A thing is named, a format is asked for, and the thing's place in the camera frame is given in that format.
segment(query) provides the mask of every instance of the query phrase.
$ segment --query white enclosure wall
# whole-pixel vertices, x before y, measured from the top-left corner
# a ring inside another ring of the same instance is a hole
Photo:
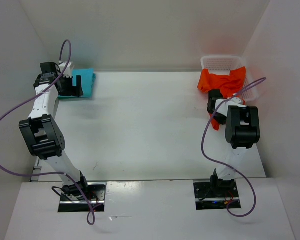
[[[244,52],[260,86],[261,159],[300,240],[300,0],[272,0]]]
[[[0,0],[0,116],[34,95],[39,63],[47,60],[48,54],[20,3]],[[28,104],[0,124],[0,163],[18,173],[30,173],[34,166],[18,128],[30,109]],[[0,170],[0,240],[6,235],[20,186],[27,180]]]
[[[269,0],[20,2],[52,59],[69,38],[77,67],[182,71],[204,54],[241,55]]]

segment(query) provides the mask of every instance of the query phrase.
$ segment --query red fabric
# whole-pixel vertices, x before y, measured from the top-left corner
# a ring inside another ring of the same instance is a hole
[[[243,88],[245,77],[245,67],[230,71],[230,75],[210,74],[205,68],[201,72],[198,89],[203,93],[208,93],[212,89],[220,89],[224,98],[230,98]],[[215,130],[219,130],[220,124],[216,120],[213,119],[211,124]]]

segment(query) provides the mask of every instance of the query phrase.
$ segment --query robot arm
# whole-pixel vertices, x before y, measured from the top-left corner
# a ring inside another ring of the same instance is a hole
[[[209,91],[208,112],[213,113],[225,98],[219,89]],[[237,169],[245,154],[260,139],[259,114],[255,106],[243,105],[240,98],[233,98],[222,104],[217,110],[215,120],[225,126],[225,139],[230,144],[230,151],[225,163]],[[220,165],[213,173],[213,179],[224,186],[234,182],[236,172]]]
[[[45,62],[41,63],[40,66],[42,74],[38,76],[34,83],[37,95],[42,93],[59,75],[56,63]],[[88,190],[86,178],[68,158],[65,152],[66,142],[64,135],[52,117],[58,95],[80,97],[83,93],[80,79],[79,81],[77,79],[77,86],[72,86],[73,64],[69,64],[68,68],[61,81],[56,84],[57,86],[51,87],[35,100],[29,117],[19,122],[19,129],[33,156],[38,156],[41,160],[46,161],[56,172],[66,173],[71,176],[83,192],[86,193]],[[79,190],[70,179],[64,175],[60,177],[64,193],[81,199]]]

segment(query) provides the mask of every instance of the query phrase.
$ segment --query white tabletop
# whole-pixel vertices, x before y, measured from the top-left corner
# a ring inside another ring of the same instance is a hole
[[[55,118],[74,166],[88,181],[209,179],[217,164],[201,153],[209,115],[208,96],[197,89],[200,74],[97,73],[93,98],[61,100]],[[209,128],[205,149],[226,158],[224,126]],[[40,164],[43,173],[53,171]],[[266,176],[256,146],[238,169],[249,178]]]
[[[237,179],[242,209],[253,205],[244,179]],[[58,213],[59,182],[23,183],[5,240],[294,240],[276,181],[251,179],[254,212],[232,217],[226,209],[196,210],[192,180],[108,182],[104,212],[87,224],[87,212]]]

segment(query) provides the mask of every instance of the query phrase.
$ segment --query plastic basket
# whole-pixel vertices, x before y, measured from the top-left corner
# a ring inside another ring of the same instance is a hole
[[[210,55],[201,58],[202,69],[208,69],[209,73],[217,75],[229,75],[231,70],[236,70],[245,66],[244,61],[238,56],[229,55]],[[251,75],[246,70],[243,86],[252,83]],[[258,96],[256,88],[252,88],[242,94],[246,102],[255,100]]]

